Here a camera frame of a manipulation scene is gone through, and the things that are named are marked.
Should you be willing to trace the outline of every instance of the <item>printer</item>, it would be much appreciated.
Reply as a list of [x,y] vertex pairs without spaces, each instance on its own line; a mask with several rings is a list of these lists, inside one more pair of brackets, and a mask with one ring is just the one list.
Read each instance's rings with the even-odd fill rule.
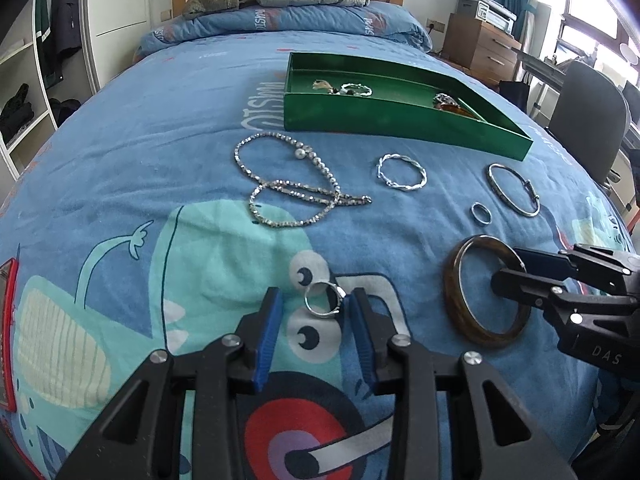
[[513,23],[517,19],[510,10],[493,0],[458,0],[456,14],[464,14],[491,23],[507,34],[511,34]]

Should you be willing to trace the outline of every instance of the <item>cartoon eye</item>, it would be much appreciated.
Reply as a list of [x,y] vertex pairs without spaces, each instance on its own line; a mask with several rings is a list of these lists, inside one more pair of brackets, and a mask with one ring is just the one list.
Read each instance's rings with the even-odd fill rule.
[[310,283],[329,279],[329,266],[315,251],[300,251],[289,264],[289,279],[297,290],[304,291]]
[[297,309],[287,321],[287,341],[293,353],[303,361],[322,364],[340,349],[342,331],[335,319],[319,319],[305,307]]

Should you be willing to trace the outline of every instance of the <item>bed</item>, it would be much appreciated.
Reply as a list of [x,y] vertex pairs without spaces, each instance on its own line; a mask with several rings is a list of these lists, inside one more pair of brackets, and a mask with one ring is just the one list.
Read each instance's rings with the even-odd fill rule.
[[[174,13],[184,1],[174,0]],[[260,396],[239,403],[246,477],[384,478],[393,400],[372,396],[363,383],[350,324],[310,317],[303,304],[306,285],[331,279],[347,291],[365,287],[398,332],[434,351],[481,351],[570,459],[594,430],[597,370],[559,353],[554,330],[538,311],[511,346],[477,348],[447,317],[442,267],[450,250],[474,234],[553,252],[575,242],[629,250],[621,219],[586,172],[498,94],[428,56],[425,43],[420,49],[402,40],[406,31],[385,38],[382,28],[374,35],[224,30],[210,37],[205,25],[197,28],[200,36],[189,41],[173,35],[162,48],[143,50],[135,66],[83,105],[43,147],[0,210],[0,261],[17,256],[20,265],[11,330],[18,410],[0,412],[0,422],[22,453],[53,478],[149,352],[203,348],[255,311],[268,286],[278,286],[286,312],[270,381]],[[158,38],[168,30],[175,32],[175,25],[161,27],[142,45],[162,43]],[[256,224],[247,209],[254,184],[232,152],[255,132],[283,131],[290,52],[375,57],[452,75],[507,114],[533,145],[523,162],[515,162],[397,137],[296,132],[345,192],[369,195],[372,203],[336,208],[305,228]],[[427,185],[408,193],[386,187],[376,178],[376,162],[385,153],[418,160],[428,172]],[[271,139],[256,140],[242,156],[268,178],[322,182],[311,165]],[[516,215],[491,192],[483,172],[493,162],[532,180],[542,201],[537,217]],[[415,178],[400,164],[390,164],[388,172],[399,182]],[[501,176],[500,184],[526,204],[517,180]],[[489,226],[471,217],[474,202],[491,209]],[[270,218],[317,212],[277,193],[265,192],[258,203]],[[497,262],[471,255],[465,265],[476,316],[493,330],[506,329],[514,307],[489,287]],[[575,283],[569,287],[581,290]],[[191,470],[190,427],[187,415],[184,478]],[[441,430],[447,479],[444,410]],[[357,435],[367,438],[353,447]],[[329,450],[328,459],[316,461],[315,471],[296,469],[285,461],[295,449],[310,456]]]

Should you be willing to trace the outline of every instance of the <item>electrical outlet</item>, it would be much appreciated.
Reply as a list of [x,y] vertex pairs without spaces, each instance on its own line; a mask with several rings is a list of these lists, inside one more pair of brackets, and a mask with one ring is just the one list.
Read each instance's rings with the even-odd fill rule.
[[437,22],[436,20],[427,20],[427,29],[433,25],[433,30],[436,32],[444,32],[444,23]]

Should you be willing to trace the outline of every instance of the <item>amber bangle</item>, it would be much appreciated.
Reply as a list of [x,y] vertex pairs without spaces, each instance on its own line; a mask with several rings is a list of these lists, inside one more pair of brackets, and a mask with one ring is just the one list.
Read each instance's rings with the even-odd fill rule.
[[447,313],[453,325],[472,342],[489,347],[501,348],[513,342],[522,332],[531,307],[518,305],[518,313],[510,329],[505,333],[496,333],[482,326],[469,309],[465,293],[462,290],[462,259],[471,248],[481,248],[498,256],[508,269],[526,272],[520,257],[507,244],[487,235],[478,235],[460,242],[449,255],[444,270],[444,300]]

